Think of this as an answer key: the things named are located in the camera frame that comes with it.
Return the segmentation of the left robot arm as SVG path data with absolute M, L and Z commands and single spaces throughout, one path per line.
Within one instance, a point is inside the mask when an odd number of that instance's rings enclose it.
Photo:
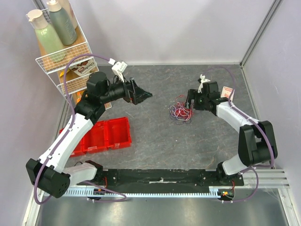
M 111 84 L 103 72 L 92 73 L 87 89 L 72 110 L 66 127 L 53 144 L 37 160 L 26 163 L 34 191 L 38 189 L 50 196 L 60 198 L 70 186 L 89 181 L 99 185 L 103 181 L 102 166 L 87 161 L 79 166 L 66 168 L 66 163 L 81 139 L 98 122 L 105 112 L 105 104 L 124 99 L 134 105 L 142 103 L 153 94 L 140 88 L 133 78 Z

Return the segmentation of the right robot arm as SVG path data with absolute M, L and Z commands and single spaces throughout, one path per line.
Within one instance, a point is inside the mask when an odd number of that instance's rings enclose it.
M 222 97 L 217 82 L 199 79 L 198 89 L 189 89 L 186 106 L 209 111 L 226 121 L 238 133 L 238 153 L 218 164 L 216 182 L 227 185 L 232 176 L 251 167 L 273 167 L 278 156 L 273 126 L 238 109 L 228 97 Z

